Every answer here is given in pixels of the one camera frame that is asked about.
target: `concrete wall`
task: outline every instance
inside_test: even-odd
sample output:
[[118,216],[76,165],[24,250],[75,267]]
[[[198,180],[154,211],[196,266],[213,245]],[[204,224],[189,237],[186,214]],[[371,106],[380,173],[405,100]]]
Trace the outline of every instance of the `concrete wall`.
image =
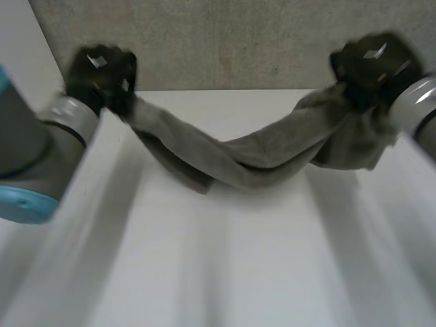
[[435,0],[30,0],[65,67],[77,44],[110,42],[140,60],[144,90],[317,88],[329,53],[395,29],[436,67]]

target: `white surface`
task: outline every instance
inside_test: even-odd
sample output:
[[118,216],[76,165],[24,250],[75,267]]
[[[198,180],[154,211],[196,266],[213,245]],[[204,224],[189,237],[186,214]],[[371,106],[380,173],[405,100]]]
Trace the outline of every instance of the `white surface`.
[[[225,140],[305,92],[142,96]],[[263,192],[202,196],[105,114],[1,325],[436,326],[434,185],[401,138],[373,172],[309,166]]]

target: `gray towel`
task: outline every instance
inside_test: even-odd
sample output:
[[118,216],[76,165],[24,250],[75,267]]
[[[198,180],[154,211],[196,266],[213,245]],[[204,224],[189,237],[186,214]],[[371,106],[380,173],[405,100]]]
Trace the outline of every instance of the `gray towel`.
[[395,130],[384,110],[358,114],[342,93],[341,85],[315,91],[281,120],[228,142],[141,99],[126,122],[158,161],[197,191],[206,193],[214,179],[258,189],[293,176],[309,162],[342,170],[374,168],[395,141]]

